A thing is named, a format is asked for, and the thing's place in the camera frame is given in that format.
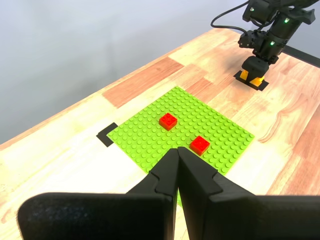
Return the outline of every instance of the light wood panel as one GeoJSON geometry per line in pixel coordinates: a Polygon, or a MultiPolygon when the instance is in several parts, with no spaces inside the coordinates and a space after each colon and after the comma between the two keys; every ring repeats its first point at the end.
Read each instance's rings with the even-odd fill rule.
{"type": "MultiPolygon", "coordinates": [[[[263,91],[236,81],[251,50],[213,29],[97,91],[0,146],[0,236],[21,239],[17,210],[43,192],[125,193],[145,174],[115,144],[97,138],[179,86],[256,138],[226,175],[255,194],[320,192],[320,69],[285,54],[263,91]]],[[[188,233],[183,210],[175,239],[188,233]]]]}

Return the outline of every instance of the red lego brick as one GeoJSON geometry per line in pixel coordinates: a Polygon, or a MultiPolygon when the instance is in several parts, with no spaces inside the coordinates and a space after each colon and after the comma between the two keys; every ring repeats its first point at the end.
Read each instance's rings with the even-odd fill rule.
{"type": "Polygon", "coordinates": [[[176,119],[170,113],[165,114],[159,120],[159,124],[168,131],[172,129],[177,124],[177,122],[178,122],[178,119],[176,119]]]}
{"type": "Polygon", "coordinates": [[[190,144],[191,150],[193,150],[196,154],[201,156],[209,147],[210,142],[205,140],[201,136],[197,136],[195,140],[190,144]]]}

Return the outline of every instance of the wooden table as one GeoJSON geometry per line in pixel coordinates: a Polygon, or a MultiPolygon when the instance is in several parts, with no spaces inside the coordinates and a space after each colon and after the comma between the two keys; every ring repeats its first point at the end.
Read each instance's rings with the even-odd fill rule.
{"type": "MultiPolygon", "coordinates": [[[[319,194],[320,69],[281,54],[265,76],[267,88],[256,91],[233,78],[251,55],[238,39],[213,29],[2,144],[1,239],[21,239],[17,210],[31,196],[125,193],[142,180],[131,159],[96,135],[175,86],[256,136],[226,175],[230,180],[254,194],[319,194]]],[[[188,239],[180,207],[175,239],[188,239]]]]}

